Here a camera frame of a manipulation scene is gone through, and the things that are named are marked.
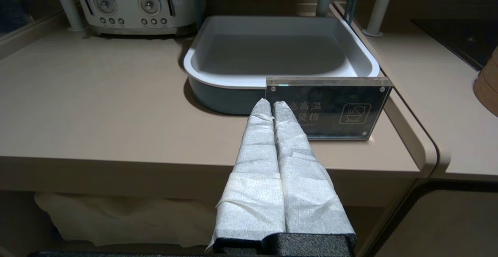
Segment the tissue-wrapped item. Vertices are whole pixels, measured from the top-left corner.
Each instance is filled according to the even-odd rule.
[[[354,234],[327,170],[284,101],[274,104],[274,117],[287,232]]]
[[[217,204],[217,238],[261,240],[285,232],[283,192],[277,161],[274,118],[267,100],[254,106],[237,161]]]

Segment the toaster knob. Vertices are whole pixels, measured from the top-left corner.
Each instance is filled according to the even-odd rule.
[[[139,0],[139,6],[148,16],[155,16],[161,12],[160,0]]]
[[[109,9],[109,2],[107,0],[102,0],[100,2],[100,8],[102,10],[106,10],[106,9]]]
[[[147,11],[151,11],[153,8],[154,8],[154,2],[146,2],[144,4],[144,8],[147,10]]]
[[[107,16],[114,15],[117,12],[117,3],[114,0],[94,0],[94,5]]]

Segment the white plastic tray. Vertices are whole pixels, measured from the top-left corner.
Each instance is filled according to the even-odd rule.
[[[267,76],[379,74],[345,21],[321,17],[209,17],[184,66],[197,81],[226,89],[264,89]]]

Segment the sign icon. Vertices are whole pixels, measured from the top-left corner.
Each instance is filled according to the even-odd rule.
[[[370,103],[347,103],[341,113],[340,124],[359,125],[366,122],[372,105]]]

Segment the wooden container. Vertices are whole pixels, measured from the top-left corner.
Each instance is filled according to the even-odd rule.
[[[482,105],[498,116],[498,47],[475,80],[473,92]]]

